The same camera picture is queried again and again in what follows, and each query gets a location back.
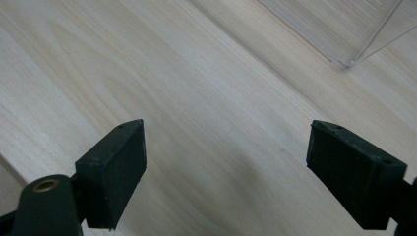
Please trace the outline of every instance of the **clear plastic container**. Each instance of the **clear plastic container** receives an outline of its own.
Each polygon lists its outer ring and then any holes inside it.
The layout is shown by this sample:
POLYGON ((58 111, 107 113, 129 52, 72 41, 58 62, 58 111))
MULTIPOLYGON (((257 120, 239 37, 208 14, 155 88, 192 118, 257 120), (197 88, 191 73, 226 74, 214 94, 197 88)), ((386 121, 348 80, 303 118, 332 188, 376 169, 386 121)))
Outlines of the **clear plastic container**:
POLYGON ((417 0, 260 0, 335 65, 351 67, 417 26, 417 0))

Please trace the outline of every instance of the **wooden board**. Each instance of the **wooden board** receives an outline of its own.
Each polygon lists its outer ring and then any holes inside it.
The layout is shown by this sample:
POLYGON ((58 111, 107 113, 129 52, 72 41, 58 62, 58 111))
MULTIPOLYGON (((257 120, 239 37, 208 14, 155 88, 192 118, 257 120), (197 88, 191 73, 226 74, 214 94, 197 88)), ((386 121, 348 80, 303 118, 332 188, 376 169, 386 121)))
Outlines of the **wooden board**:
POLYGON ((417 173, 417 31, 350 70, 252 0, 0 1, 0 152, 27 181, 72 175, 145 120, 148 170, 115 232, 366 232, 305 157, 313 119, 417 173))

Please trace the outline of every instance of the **tabletop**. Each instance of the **tabletop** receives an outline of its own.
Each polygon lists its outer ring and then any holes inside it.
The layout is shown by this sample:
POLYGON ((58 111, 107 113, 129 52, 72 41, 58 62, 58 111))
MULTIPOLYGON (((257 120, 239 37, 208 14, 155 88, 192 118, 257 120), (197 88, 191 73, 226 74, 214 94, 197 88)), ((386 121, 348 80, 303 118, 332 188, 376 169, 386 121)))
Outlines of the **tabletop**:
POLYGON ((392 235, 362 230, 306 153, 329 121, 412 181, 416 42, 340 70, 254 0, 0 0, 0 153, 26 183, 72 175, 144 119, 148 169, 117 229, 86 235, 392 235))

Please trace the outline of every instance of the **wood grain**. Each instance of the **wood grain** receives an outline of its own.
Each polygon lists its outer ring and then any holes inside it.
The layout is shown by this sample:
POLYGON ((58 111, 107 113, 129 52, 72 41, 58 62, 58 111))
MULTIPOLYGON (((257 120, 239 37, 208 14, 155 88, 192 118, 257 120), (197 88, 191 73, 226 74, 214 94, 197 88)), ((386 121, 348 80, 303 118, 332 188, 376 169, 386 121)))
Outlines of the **wood grain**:
POLYGON ((86 235, 392 235, 306 168, 313 119, 417 173, 416 30, 340 71, 257 1, 2 0, 0 41, 0 151, 27 182, 145 120, 147 172, 86 235))

